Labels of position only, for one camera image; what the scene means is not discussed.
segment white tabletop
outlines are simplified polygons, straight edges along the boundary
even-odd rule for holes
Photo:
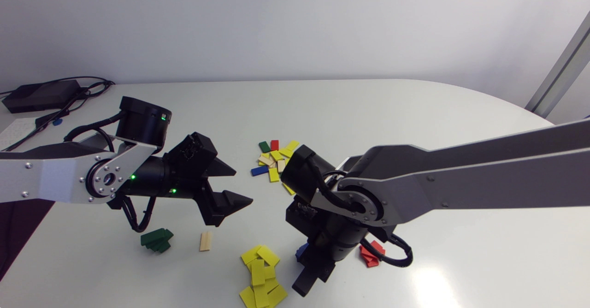
[[[173,112],[165,151],[186,134],[209,136],[238,174],[211,178],[216,191],[252,197],[219,228],[204,226],[196,203],[160,198],[148,231],[168,228],[171,249],[139,245],[121,211],[56,203],[0,282],[0,307],[243,307],[249,283],[239,256],[268,245],[282,261],[279,307],[582,307],[590,302],[590,209],[432,211],[396,229],[412,247],[408,268],[367,269],[354,250],[327,283],[302,298],[291,284],[306,238],[285,221],[291,197],[251,177],[257,143],[299,140],[334,165],[378,144],[444,148],[550,125],[492,96],[411,80],[280,81],[118,85],[24,144],[60,142],[73,127],[118,111],[132,96]],[[114,133],[116,125],[108,127]],[[137,209],[146,198],[135,197]],[[198,251],[202,231],[212,250]],[[388,254],[400,252],[386,245]]]

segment blue object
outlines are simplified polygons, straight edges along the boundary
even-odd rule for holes
[[[260,174],[268,173],[268,167],[266,165],[255,167],[250,170],[252,172],[252,176],[259,176]]]
[[[299,249],[297,249],[297,253],[295,253],[295,257],[297,258],[297,262],[299,262],[299,258],[301,258],[301,254],[303,254],[303,251],[307,248],[308,245],[309,245],[309,243],[305,243],[304,245],[299,247]]]

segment black power adapter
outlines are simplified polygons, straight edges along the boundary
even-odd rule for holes
[[[82,88],[76,80],[21,85],[2,103],[11,113],[64,108]]]

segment pile of colored blocks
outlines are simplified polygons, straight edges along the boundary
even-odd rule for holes
[[[289,158],[293,156],[295,148],[299,145],[297,141],[291,141],[285,148],[279,148],[278,140],[272,140],[270,146],[266,141],[260,142],[260,158],[258,158],[259,167],[255,167],[250,172],[252,176],[259,176],[260,174],[268,173],[270,182],[278,182],[280,174],[283,173],[285,166],[289,162]],[[291,188],[283,184],[290,195],[295,194]]]
[[[381,247],[381,245],[377,243],[377,241],[373,240],[371,246],[377,249],[377,251],[381,254],[385,255],[385,249],[383,249],[383,247]],[[369,251],[367,251],[367,249],[365,249],[365,247],[363,246],[360,246],[360,256],[363,258],[363,261],[365,261],[365,263],[367,264],[367,268],[376,267],[379,265],[379,258],[369,253]]]
[[[168,240],[173,236],[174,234],[168,229],[160,228],[159,230],[142,235],[141,243],[142,246],[145,246],[147,249],[164,253],[170,248]]]
[[[242,254],[242,261],[252,276],[252,286],[240,292],[246,308],[274,308],[287,297],[287,291],[278,283],[274,272],[280,258],[268,247],[257,245]]]

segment stack of green blocks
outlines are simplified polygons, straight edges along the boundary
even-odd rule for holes
[[[159,230],[142,235],[142,246],[145,246],[147,249],[151,249],[153,251],[164,253],[170,248],[170,243],[168,243],[168,240],[173,237],[173,235],[174,234],[171,231],[165,228],[160,228]]]

